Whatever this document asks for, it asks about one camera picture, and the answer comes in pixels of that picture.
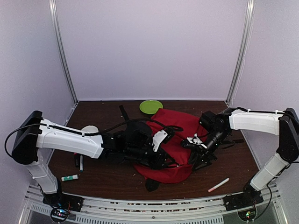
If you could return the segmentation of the red backpack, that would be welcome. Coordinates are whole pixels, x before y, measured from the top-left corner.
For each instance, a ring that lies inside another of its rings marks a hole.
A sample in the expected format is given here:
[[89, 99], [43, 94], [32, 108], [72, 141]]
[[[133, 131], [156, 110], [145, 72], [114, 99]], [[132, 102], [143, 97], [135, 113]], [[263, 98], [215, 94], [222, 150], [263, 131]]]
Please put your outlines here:
[[[167, 109], [159, 109], [151, 120], [161, 122], [165, 125], [175, 125], [183, 128], [183, 131], [174, 134], [174, 137], [167, 143], [162, 144], [162, 148], [166, 150], [181, 166], [176, 168], [150, 169], [139, 164], [135, 164], [135, 169], [142, 174], [145, 179], [145, 187], [147, 191], [152, 192], [158, 189], [161, 183], [180, 183], [187, 179], [192, 172], [193, 165], [188, 164], [190, 150], [181, 146], [181, 141], [187, 137], [193, 137], [194, 134], [203, 136], [209, 132], [199, 124], [200, 117], [196, 117], [184, 112], [177, 112]], [[225, 121], [225, 117], [220, 116], [221, 130], [220, 133], [226, 133], [227, 138], [231, 134], [229, 124]], [[147, 122], [153, 131], [157, 131], [159, 126], [153, 122]], [[243, 140], [232, 140], [233, 143], [226, 144], [226, 148], [232, 147], [235, 143], [242, 143]]]

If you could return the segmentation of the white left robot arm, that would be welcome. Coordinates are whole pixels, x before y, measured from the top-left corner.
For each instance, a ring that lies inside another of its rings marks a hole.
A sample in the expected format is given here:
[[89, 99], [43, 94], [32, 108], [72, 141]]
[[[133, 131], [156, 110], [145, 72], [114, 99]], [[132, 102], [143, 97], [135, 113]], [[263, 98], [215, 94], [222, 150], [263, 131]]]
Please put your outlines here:
[[58, 125], [44, 119], [41, 111], [33, 111], [21, 126], [7, 138], [15, 135], [14, 145], [7, 155], [27, 167], [42, 192], [57, 207], [67, 203], [60, 181], [43, 161], [40, 149], [51, 148], [98, 159], [110, 154], [133, 161], [151, 169], [163, 169], [175, 160], [163, 148], [182, 127], [165, 125], [149, 119], [126, 119], [104, 131], [95, 126], [82, 130]]

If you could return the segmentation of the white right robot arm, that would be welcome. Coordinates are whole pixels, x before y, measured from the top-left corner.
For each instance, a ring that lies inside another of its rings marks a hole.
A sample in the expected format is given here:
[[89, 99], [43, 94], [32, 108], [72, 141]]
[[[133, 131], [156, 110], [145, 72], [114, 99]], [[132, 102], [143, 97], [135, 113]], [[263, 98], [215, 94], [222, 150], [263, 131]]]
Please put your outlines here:
[[263, 167], [248, 181], [240, 194], [240, 203], [251, 205], [261, 190], [299, 158], [299, 117], [293, 108], [275, 111], [255, 111], [242, 107], [227, 108], [215, 114], [203, 113], [199, 124], [207, 130], [206, 140], [197, 135], [183, 140], [190, 149], [188, 163], [193, 170], [208, 166], [216, 157], [215, 150], [232, 133], [252, 133], [260, 141], [259, 149], [272, 149], [273, 154]]

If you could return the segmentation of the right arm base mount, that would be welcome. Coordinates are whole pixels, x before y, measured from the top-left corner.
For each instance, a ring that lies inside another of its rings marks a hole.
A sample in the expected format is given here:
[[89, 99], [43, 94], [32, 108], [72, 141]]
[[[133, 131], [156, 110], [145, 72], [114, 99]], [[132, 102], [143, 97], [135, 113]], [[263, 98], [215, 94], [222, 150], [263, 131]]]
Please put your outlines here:
[[226, 211], [237, 211], [238, 217], [244, 222], [252, 222], [257, 217], [256, 206], [264, 202], [262, 196], [246, 198], [244, 193], [228, 194], [223, 198]]

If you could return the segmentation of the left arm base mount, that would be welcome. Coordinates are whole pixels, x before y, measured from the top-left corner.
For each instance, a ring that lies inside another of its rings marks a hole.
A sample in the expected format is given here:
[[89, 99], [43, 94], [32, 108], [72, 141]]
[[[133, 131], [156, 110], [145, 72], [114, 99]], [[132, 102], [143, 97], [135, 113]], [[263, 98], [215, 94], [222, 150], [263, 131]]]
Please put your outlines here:
[[71, 196], [63, 194], [43, 196], [43, 203], [51, 207], [50, 218], [55, 223], [61, 223], [68, 219], [72, 211], [80, 212], [84, 199], [79, 196]]

